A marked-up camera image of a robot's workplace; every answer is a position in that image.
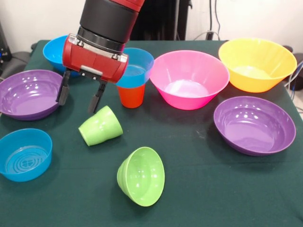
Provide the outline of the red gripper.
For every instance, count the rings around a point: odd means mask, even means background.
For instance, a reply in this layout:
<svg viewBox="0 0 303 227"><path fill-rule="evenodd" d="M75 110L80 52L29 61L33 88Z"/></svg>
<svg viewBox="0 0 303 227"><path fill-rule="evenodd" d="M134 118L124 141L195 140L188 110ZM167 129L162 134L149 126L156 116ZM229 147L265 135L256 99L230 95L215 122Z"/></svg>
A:
<svg viewBox="0 0 303 227"><path fill-rule="evenodd" d="M98 79L104 80L99 83L98 90L88 107L88 113L94 114L106 89L107 82L117 83L124 74L128 65L128 55L106 52L81 41L74 34L69 34L63 46L62 63L73 71L89 72L96 75ZM66 103L70 90L71 70L66 70L63 74L56 99L59 105Z"/></svg>

